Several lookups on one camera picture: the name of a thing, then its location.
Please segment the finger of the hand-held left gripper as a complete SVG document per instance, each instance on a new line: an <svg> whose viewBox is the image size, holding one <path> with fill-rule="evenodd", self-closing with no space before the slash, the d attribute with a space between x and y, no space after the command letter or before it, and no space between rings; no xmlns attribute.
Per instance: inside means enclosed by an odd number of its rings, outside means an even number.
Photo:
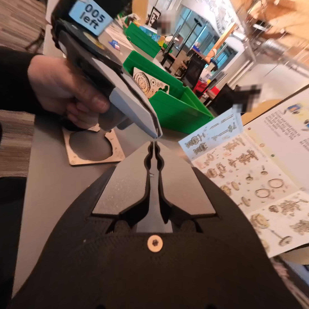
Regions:
<svg viewBox="0 0 309 309"><path fill-rule="evenodd" d="M157 116L154 108L152 107L152 105L150 104L150 102L148 100L145 101L145 109L150 114L152 124L153 124L155 131L156 131L156 134L157 134L157 138L162 137L163 132L162 132L162 129L161 129L161 126L160 126L158 116Z"/></svg>
<svg viewBox="0 0 309 309"><path fill-rule="evenodd" d="M112 81L115 87L110 94L110 102L145 133L158 138L157 114L132 76L120 73Z"/></svg>

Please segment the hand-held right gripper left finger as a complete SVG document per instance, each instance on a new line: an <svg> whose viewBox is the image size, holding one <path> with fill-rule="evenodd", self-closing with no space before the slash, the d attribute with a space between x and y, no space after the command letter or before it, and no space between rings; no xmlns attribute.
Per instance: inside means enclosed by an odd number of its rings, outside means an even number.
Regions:
<svg viewBox="0 0 309 309"><path fill-rule="evenodd" d="M108 180L93 215L124 220L130 227L149 211L152 141L146 142L120 162Z"/></svg>

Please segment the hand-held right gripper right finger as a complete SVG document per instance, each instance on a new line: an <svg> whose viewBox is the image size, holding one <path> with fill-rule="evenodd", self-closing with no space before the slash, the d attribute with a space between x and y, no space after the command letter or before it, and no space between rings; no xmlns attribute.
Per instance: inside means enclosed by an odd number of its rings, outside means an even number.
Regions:
<svg viewBox="0 0 309 309"><path fill-rule="evenodd" d="M216 215L193 167L160 142L155 142L160 213L164 223Z"/></svg>

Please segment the laser-cut wooden parts sheet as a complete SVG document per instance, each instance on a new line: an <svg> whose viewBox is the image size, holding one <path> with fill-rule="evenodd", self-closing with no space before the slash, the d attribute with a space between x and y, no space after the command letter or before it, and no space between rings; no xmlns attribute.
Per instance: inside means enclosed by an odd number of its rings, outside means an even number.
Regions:
<svg viewBox="0 0 309 309"><path fill-rule="evenodd" d="M170 86L168 84L154 78L136 67L133 68L133 79L148 99L152 98L159 90L169 94Z"/></svg>

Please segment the person's left hand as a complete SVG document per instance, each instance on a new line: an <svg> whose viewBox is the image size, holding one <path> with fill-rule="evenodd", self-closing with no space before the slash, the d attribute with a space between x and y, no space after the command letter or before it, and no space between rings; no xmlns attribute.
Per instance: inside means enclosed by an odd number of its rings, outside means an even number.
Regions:
<svg viewBox="0 0 309 309"><path fill-rule="evenodd" d="M81 129L98 124L110 101L65 58L36 55L28 67L30 85L44 110Z"/></svg>

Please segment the green plastic bin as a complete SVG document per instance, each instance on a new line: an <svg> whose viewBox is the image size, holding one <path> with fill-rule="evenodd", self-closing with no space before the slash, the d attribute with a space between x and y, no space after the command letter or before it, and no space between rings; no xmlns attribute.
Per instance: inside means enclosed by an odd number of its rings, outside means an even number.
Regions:
<svg viewBox="0 0 309 309"><path fill-rule="evenodd" d="M168 93L158 90L149 102L155 110L161 127L191 134L214 119L193 91L137 51L131 51L123 63L126 71L133 75L137 68L169 85Z"/></svg>
<svg viewBox="0 0 309 309"><path fill-rule="evenodd" d="M124 27L124 33L128 40L139 47L146 54L155 58L161 47L149 35L144 33L137 25L131 23L127 28Z"/></svg>

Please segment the wooden sheet with round hole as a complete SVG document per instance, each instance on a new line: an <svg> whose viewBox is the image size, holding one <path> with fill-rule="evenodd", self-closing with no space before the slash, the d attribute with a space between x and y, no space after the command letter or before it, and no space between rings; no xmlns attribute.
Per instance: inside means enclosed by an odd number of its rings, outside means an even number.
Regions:
<svg viewBox="0 0 309 309"><path fill-rule="evenodd" d="M125 159L114 129L104 131L97 124L84 131L62 128L62 132L71 166L117 163Z"/></svg>

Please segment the folded assembly booklet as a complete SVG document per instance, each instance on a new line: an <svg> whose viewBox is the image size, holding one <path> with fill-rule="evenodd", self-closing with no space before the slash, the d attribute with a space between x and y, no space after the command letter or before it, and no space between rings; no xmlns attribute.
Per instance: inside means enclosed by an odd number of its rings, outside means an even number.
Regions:
<svg viewBox="0 0 309 309"><path fill-rule="evenodd" d="M308 244L308 194L243 131L239 113L229 109L179 145L245 214L268 257Z"/></svg>

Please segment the red crate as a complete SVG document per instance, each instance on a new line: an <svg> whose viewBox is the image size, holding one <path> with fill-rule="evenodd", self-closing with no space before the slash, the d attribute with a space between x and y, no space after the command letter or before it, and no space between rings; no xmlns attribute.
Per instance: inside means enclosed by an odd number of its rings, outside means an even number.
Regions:
<svg viewBox="0 0 309 309"><path fill-rule="evenodd" d="M195 85L193 89L193 93L198 97L201 98L207 91L210 91L215 96L220 92L220 89L218 89L216 86L210 89L207 82L202 82L200 80L197 81L197 84Z"/></svg>

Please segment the black office chair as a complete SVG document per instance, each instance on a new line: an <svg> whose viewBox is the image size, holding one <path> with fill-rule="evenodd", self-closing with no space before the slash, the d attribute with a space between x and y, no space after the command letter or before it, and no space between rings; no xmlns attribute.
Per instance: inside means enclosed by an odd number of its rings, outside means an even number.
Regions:
<svg viewBox="0 0 309 309"><path fill-rule="evenodd" d="M207 65L207 61L204 58L194 54L187 66L187 70L182 77L182 82L184 86L194 88L199 80L199 77Z"/></svg>

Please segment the black white marker board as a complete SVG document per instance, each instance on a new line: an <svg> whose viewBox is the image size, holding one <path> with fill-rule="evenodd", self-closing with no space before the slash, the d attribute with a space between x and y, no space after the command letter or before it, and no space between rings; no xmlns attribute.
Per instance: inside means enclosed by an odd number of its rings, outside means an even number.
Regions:
<svg viewBox="0 0 309 309"><path fill-rule="evenodd" d="M161 11L159 11L155 6L153 6L152 11L148 17L148 21L146 22L146 25L156 29L157 20L159 19L160 15Z"/></svg>

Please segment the brown board stand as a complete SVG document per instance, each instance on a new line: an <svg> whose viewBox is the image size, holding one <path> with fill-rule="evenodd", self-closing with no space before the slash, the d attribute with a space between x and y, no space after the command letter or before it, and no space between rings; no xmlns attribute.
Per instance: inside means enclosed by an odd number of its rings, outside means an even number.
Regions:
<svg viewBox="0 0 309 309"><path fill-rule="evenodd" d="M250 112L246 112L241 116L242 124L245 126L255 118L258 118L268 110L272 109L274 106L279 104L282 101L282 99L271 99L264 102L259 103L256 107L253 107L253 109Z"/></svg>

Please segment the white instruction sheet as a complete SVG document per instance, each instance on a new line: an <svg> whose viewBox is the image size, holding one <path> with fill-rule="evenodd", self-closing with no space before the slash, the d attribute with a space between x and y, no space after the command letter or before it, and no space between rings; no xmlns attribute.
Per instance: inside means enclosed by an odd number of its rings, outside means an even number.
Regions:
<svg viewBox="0 0 309 309"><path fill-rule="evenodd" d="M244 126L244 131L296 186L309 189L309 89L283 100Z"/></svg>

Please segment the person's dark clothing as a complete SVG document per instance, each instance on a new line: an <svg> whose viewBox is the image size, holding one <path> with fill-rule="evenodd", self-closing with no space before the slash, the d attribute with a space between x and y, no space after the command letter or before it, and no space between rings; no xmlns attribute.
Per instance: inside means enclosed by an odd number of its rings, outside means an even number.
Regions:
<svg viewBox="0 0 309 309"><path fill-rule="evenodd" d="M6 308L12 295L26 181L26 177L0 179L0 308Z"/></svg>

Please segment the dark printed box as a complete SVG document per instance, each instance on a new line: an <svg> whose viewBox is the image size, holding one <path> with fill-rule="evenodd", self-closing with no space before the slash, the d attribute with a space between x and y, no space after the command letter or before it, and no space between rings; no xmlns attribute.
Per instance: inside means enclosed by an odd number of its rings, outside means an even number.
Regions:
<svg viewBox="0 0 309 309"><path fill-rule="evenodd" d="M309 308L309 248L297 248L270 258L276 272L303 308Z"/></svg>

